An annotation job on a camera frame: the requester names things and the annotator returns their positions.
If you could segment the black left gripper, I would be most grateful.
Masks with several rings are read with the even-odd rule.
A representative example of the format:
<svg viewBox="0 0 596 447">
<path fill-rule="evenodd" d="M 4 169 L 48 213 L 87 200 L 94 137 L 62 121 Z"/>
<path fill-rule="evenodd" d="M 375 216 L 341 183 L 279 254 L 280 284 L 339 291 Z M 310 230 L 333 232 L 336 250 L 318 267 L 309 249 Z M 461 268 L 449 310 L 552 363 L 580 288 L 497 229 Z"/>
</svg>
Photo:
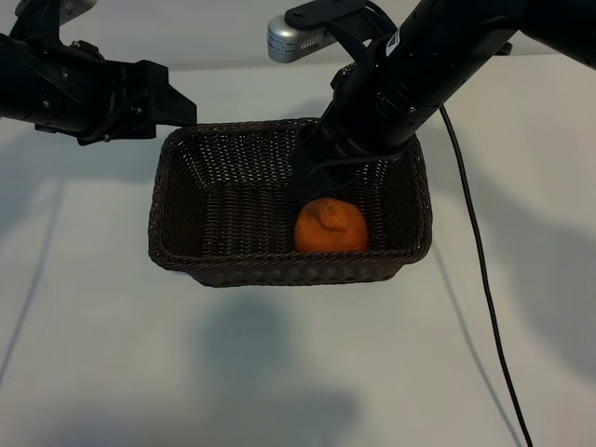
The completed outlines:
<svg viewBox="0 0 596 447">
<path fill-rule="evenodd" d="M 72 136 L 81 145 L 151 140 L 157 125 L 194 126 L 196 105 L 151 62 L 108 61 L 84 41 L 47 55 L 58 82 L 46 82 L 37 130 Z"/>
</svg>

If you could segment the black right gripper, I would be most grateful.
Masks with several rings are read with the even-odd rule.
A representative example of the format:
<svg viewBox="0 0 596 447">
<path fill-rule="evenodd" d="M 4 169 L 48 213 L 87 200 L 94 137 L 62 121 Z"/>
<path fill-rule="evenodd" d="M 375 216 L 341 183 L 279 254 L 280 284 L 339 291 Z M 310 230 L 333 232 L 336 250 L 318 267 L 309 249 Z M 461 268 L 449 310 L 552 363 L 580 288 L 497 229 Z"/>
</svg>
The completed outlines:
<svg viewBox="0 0 596 447">
<path fill-rule="evenodd" d="M 337 158 L 395 154 L 438 110 L 434 64 L 349 64 L 332 80 L 332 102 L 318 122 L 318 137 Z M 371 163 L 316 166 L 305 132 L 290 154 L 289 190 L 297 200 L 360 195 Z"/>
</svg>

